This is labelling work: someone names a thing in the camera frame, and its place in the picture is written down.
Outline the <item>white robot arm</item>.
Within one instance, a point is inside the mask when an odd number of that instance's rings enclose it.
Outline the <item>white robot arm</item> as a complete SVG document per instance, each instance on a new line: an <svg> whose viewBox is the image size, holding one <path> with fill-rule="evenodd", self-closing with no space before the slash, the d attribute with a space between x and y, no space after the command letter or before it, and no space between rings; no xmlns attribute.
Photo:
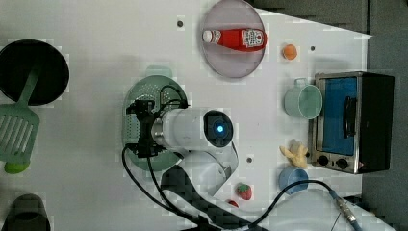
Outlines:
<svg viewBox="0 0 408 231"><path fill-rule="evenodd" d="M177 100L157 106L136 100L125 108L124 143L143 170L181 168L198 192L214 195L237 169L234 125L223 111L189 108Z"/></svg>

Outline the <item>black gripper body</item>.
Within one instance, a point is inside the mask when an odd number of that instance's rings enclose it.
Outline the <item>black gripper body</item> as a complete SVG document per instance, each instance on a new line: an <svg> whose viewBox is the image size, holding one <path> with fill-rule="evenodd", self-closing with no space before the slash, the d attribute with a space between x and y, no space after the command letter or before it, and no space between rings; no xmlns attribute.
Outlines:
<svg viewBox="0 0 408 231"><path fill-rule="evenodd" d="M135 115L140 125L140 136L136 144L132 144L132 151L139 158L150 158L157 156L163 148L158 145L152 135L152 127L155 122L153 100L135 100L127 109L127 115Z"/></svg>

